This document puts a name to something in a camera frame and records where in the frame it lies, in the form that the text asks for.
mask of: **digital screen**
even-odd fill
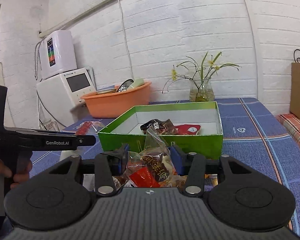
[[[52,38],[47,41],[47,46],[48,46],[49,63],[50,63],[50,67],[52,67],[53,65],[56,64],[56,60],[54,58]]]
[[[86,88],[90,86],[90,83],[87,79],[87,76],[85,73],[68,77],[66,78],[67,82],[69,84],[69,87],[72,92],[78,91],[80,89]]]

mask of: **heart logo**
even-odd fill
[[[245,131],[246,131],[245,128],[238,128],[237,130],[238,130],[239,132],[245,132]]]

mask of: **red packet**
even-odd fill
[[[147,167],[143,167],[129,176],[137,187],[160,187]]]
[[[201,128],[198,124],[182,124],[175,126],[179,135],[196,135]]]

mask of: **glass vase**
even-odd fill
[[[210,83],[211,78],[204,80],[190,80],[190,102],[214,101],[214,93]]]

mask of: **open cardboard box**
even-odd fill
[[[129,143],[131,151],[141,152],[146,135],[140,126],[152,119],[170,119],[175,126],[201,125],[197,135],[161,137],[169,145],[177,144],[185,153],[197,152],[211,159],[218,159],[221,155],[223,131],[216,102],[134,106],[98,133],[103,150],[115,150],[122,143]]]

